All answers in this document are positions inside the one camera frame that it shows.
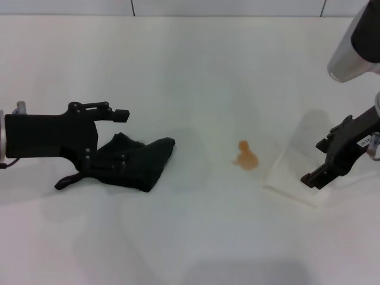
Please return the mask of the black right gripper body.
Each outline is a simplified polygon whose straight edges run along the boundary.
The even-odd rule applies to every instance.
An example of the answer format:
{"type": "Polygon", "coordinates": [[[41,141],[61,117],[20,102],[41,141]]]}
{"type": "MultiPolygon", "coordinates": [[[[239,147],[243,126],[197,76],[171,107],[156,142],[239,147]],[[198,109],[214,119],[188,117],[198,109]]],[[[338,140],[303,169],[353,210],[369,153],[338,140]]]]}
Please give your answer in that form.
{"type": "Polygon", "coordinates": [[[326,162],[327,174],[344,176],[349,173],[358,158],[366,152],[359,141],[379,131],[379,115],[374,106],[354,118],[346,117],[331,132],[332,143],[329,146],[326,162]]]}

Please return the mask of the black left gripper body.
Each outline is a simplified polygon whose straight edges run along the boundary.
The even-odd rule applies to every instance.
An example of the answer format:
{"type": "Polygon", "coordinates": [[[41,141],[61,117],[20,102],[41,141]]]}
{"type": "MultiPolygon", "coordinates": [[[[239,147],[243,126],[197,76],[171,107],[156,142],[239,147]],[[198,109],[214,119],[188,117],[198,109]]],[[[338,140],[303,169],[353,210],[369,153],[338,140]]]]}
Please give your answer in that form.
{"type": "Polygon", "coordinates": [[[5,115],[9,159],[62,157],[80,171],[97,150],[96,125],[86,108],[72,102],[61,115],[5,115]]]}

